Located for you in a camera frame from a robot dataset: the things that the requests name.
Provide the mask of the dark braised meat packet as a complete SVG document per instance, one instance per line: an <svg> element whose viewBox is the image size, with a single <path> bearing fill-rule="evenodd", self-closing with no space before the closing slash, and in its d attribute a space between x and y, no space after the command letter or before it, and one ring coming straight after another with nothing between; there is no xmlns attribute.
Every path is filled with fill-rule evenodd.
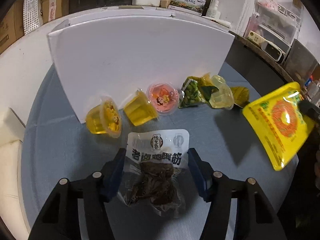
<svg viewBox="0 0 320 240"><path fill-rule="evenodd" d="M185 129L129 133L119 199L126 206L149 204L162 217L179 217L185 200L177 178L188 168L188 149Z"/></svg>

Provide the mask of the orange-lid jelly cup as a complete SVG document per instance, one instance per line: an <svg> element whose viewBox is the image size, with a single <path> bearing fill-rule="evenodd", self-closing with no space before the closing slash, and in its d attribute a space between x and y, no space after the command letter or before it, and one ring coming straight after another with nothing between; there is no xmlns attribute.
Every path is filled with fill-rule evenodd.
<svg viewBox="0 0 320 240"><path fill-rule="evenodd" d="M121 117L111 97L102 97L100 104L87 113L86 127L92 134L107 134L112 138L120 137Z"/></svg>

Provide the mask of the yellow jelly cup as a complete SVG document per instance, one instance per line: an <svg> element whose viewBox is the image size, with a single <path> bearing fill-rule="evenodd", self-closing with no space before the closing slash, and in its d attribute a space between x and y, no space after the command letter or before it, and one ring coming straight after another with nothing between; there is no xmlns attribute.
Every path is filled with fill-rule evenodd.
<svg viewBox="0 0 320 240"><path fill-rule="evenodd" d="M135 96L124 106L124 112L134 126L158 118L156 109L141 89L138 89Z"/></svg>

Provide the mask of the pink jelly cup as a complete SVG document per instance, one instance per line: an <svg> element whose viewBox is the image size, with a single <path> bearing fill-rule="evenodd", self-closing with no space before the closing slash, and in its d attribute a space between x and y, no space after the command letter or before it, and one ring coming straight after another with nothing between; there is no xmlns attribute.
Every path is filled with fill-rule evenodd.
<svg viewBox="0 0 320 240"><path fill-rule="evenodd" d="M159 115L171 115L178 108L180 95L169 83L153 83L146 94Z"/></svg>

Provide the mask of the yellow snack tray packet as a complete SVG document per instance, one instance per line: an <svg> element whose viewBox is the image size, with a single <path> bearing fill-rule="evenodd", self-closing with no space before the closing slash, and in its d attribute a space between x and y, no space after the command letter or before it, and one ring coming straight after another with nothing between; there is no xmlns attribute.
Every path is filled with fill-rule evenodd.
<svg viewBox="0 0 320 240"><path fill-rule="evenodd" d="M315 126L312 119L300 112L298 103L302 100L299 83L291 82L242 110L276 171L291 161Z"/></svg>

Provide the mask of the olive green pickle packet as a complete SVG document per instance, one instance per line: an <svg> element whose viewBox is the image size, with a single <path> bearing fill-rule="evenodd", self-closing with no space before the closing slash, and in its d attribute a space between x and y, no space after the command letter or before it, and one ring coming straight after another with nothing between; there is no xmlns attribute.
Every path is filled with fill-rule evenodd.
<svg viewBox="0 0 320 240"><path fill-rule="evenodd" d="M231 87L234 98L234 104L240 108L244 108L249 104L249 89L246 87Z"/></svg>

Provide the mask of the small open cardboard box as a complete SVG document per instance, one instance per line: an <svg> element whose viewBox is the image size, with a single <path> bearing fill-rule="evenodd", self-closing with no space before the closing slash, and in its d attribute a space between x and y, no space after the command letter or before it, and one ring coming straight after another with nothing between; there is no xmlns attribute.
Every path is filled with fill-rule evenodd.
<svg viewBox="0 0 320 240"><path fill-rule="evenodd" d="M41 0L41 2L44 24L69 14L69 0Z"/></svg>

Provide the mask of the dotted white paper bag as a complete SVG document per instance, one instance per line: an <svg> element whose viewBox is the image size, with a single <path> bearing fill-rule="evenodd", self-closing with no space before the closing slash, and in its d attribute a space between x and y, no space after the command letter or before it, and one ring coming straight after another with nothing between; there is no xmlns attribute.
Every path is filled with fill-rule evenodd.
<svg viewBox="0 0 320 240"><path fill-rule="evenodd" d="M23 28L28 34L43 25L41 0L23 1Z"/></svg>

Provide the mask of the cream sofa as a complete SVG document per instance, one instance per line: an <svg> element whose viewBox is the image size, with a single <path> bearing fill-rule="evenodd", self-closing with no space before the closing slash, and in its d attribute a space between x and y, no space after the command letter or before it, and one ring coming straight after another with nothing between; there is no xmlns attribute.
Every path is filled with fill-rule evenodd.
<svg viewBox="0 0 320 240"><path fill-rule="evenodd" d="M22 196L24 131L24 124L12 109L1 112L1 219L14 239L28 239L30 233Z"/></svg>

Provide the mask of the pale clear jelly cup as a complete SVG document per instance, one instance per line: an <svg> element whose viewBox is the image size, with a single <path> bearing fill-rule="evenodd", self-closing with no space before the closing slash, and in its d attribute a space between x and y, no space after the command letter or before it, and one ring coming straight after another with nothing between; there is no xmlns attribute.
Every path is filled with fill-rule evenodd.
<svg viewBox="0 0 320 240"><path fill-rule="evenodd" d="M231 110L234 106L234 97L225 79L219 75L213 75L211 81L218 91L211 94L210 105L215 109Z"/></svg>

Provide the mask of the tall brown cardboard box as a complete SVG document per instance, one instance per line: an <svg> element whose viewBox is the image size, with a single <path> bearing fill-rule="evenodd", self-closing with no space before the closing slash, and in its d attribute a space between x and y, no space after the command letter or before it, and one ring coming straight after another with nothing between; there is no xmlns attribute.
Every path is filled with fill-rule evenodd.
<svg viewBox="0 0 320 240"><path fill-rule="evenodd" d="M0 54L24 35L23 1L16 0L1 22Z"/></svg>

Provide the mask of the clear plastic drawer organizer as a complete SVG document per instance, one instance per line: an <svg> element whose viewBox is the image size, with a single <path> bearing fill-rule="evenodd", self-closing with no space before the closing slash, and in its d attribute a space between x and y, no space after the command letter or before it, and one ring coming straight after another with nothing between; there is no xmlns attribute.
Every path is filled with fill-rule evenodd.
<svg viewBox="0 0 320 240"><path fill-rule="evenodd" d="M290 46L300 31L303 10L304 5L300 0L281 4L276 0L255 0L245 37L253 31L264 38L274 36L276 40Z"/></svg>

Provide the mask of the dark side table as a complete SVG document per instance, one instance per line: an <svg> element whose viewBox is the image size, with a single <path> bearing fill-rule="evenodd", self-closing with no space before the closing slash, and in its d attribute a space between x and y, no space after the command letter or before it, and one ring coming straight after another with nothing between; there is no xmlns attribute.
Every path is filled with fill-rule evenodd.
<svg viewBox="0 0 320 240"><path fill-rule="evenodd" d="M293 82L281 64L248 39L230 31L234 41L225 62L241 74L260 96Z"/></svg>

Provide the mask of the printed landscape gift box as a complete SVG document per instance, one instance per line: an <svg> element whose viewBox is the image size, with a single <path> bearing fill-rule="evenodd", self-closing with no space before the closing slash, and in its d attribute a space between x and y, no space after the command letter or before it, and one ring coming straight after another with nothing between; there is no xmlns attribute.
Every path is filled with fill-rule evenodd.
<svg viewBox="0 0 320 240"><path fill-rule="evenodd" d="M170 0L168 8L201 16L206 0Z"/></svg>

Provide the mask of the green vegetable snack packet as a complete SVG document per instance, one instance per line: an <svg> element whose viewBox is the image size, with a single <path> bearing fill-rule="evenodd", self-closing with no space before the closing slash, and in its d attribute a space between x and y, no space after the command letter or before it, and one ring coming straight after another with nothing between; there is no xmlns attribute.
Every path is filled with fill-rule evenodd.
<svg viewBox="0 0 320 240"><path fill-rule="evenodd" d="M214 88L209 74L202 77L187 77L181 87L178 107L182 109L208 103Z"/></svg>

